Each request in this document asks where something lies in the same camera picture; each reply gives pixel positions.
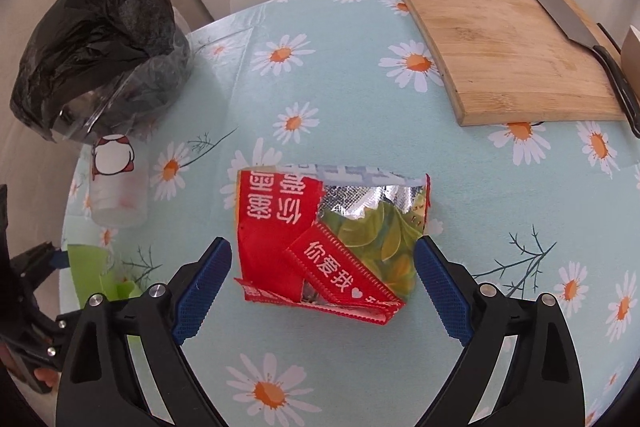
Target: trash bag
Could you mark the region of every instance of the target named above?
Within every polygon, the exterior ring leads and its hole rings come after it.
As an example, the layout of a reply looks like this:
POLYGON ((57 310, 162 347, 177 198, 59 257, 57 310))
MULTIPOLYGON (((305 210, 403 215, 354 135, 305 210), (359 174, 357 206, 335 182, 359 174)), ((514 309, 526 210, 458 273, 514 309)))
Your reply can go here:
POLYGON ((145 134, 177 99, 192 63, 171 0, 57 0, 20 60, 10 107, 54 141, 145 134))

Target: cartoon character print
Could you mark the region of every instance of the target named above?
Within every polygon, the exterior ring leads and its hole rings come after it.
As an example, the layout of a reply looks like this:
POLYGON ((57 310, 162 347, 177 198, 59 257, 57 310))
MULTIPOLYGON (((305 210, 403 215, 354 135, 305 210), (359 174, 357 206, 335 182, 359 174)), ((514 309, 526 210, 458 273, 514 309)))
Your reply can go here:
POLYGON ((134 169, 135 154, 129 138, 124 134, 111 134, 100 138, 92 150, 92 177, 114 176, 134 169))

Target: knife handle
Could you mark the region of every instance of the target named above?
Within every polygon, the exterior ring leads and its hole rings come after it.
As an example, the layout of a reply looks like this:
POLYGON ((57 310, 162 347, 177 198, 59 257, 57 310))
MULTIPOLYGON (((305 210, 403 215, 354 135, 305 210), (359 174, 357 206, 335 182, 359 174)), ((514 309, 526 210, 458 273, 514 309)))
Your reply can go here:
POLYGON ((631 126, 631 131, 637 138, 640 138, 640 105, 638 104, 634 90, 626 80, 618 63, 604 46, 594 46, 593 53, 607 72, 611 87, 616 93, 616 98, 625 112, 626 119, 631 126))

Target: floral tablecloth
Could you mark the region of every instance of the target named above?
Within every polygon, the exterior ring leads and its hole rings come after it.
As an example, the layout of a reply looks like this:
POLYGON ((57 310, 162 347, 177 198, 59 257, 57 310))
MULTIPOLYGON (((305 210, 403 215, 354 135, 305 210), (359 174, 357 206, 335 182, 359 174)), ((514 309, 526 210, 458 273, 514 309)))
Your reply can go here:
MULTIPOLYGON (((640 321, 632 322, 638 141, 616 122, 459 127, 407 15, 401 0, 275 0, 196 31, 193 76, 150 142, 148 221, 121 230, 92 222, 84 151, 63 241, 107 247, 144 289, 198 259, 217 235, 235 247, 238 169, 317 163, 427 172, 428 232, 449 260, 508 295, 558 296, 589 425, 640 355, 640 321)), ((239 275, 237 259, 231 275, 239 275)), ((78 304, 68 297, 68 274, 61 285, 69 311, 78 304)), ((512 349, 505 340, 476 417, 492 408, 512 349)), ((231 276, 184 344, 232 427, 414 425, 461 350, 420 284, 381 327, 245 302, 231 276)), ((152 395, 142 362, 139 372, 152 395)), ((159 398, 150 403, 166 416, 159 398)))

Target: plastic cup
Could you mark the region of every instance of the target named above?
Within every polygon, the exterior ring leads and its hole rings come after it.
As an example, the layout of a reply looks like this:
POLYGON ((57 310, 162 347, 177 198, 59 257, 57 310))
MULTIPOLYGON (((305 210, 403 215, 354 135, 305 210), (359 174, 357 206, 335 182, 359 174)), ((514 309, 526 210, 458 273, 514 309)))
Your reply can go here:
POLYGON ((94 144, 89 181, 94 222, 115 229, 142 225, 148 186, 148 148, 143 141, 112 134, 94 144))

